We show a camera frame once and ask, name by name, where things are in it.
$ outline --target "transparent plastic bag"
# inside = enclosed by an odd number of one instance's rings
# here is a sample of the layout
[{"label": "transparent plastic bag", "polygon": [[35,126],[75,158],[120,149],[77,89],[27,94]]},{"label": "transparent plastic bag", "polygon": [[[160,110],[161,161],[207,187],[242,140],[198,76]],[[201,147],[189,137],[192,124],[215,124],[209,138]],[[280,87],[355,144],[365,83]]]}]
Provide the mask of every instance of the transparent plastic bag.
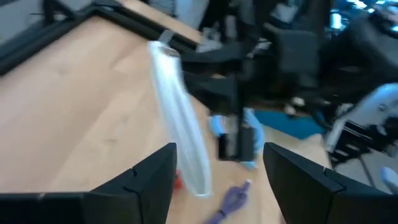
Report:
[{"label": "transparent plastic bag", "polygon": [[205,140],[201,133],[190,95],[182,77],[180,56],[167,44],[149,42],[152,56],[152,81],[159,108],[177,144],[177,168],[183,183],[196,197],[211,194],[211,169]]}]

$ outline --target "red object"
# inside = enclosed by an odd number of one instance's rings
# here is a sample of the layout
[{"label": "red object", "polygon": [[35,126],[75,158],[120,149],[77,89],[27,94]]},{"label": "red object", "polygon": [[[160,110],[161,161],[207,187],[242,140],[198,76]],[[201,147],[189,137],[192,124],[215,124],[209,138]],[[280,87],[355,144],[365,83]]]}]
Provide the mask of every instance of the red object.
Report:
[{"label": "red object", "polygon": [[183,188],[181,172],[179,170],[177,170],[175,176],[176,177],[175,177],[175,182],[174,182],[174,190],[180,190]]}]

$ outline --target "purple object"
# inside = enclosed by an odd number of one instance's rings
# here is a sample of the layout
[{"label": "purple object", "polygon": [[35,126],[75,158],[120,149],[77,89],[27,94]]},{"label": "purple object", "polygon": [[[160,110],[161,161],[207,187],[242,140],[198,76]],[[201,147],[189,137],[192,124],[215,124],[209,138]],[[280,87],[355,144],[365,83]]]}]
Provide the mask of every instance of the purple object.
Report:
[{"label": "purple object", "polygon": [[224,196],[220,209],[205,224],[218,224],[229,214],[239,210],[248,200],[251,180],[245,181],[242,187],[231,187]]}]

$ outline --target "blue mat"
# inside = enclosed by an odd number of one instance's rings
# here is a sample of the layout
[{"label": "blue mat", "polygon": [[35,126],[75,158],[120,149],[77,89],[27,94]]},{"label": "blue mat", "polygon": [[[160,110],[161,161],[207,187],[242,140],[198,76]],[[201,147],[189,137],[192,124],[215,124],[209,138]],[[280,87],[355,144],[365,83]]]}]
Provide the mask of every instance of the blue mat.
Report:
[{"label": "blue mat", "polygon": [[261,124],[282,131],[298,139],[306,139],[323,132],[312,118],[289,118],[286,114],[274,111],[255,111]]}]

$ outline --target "wooden tabletop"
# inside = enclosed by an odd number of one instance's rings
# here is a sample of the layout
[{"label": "wooden tabletop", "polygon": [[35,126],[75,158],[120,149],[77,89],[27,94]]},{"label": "wooden tabletop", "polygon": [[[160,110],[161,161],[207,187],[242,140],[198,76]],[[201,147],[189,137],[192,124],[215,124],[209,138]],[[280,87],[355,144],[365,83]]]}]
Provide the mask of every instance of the wooden tabletop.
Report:
[{"label": "wooden tabletop", "polygon": [[[134,0],[126,7],[195,41],[181,22]],[[147,40],[99,17],[0,78],[0,191],[91,190],[168,142],[150,80]],[[252,179],[248,204],[225,223],[280,223],[264,164],[247,171],[216,159],[206,108],[193,99],[206,139],[213,196],[174,194],[167,223],[203,223],[225,191]],[[299,141],[266,128],[266,138],[320,164],[320,137]]]}]

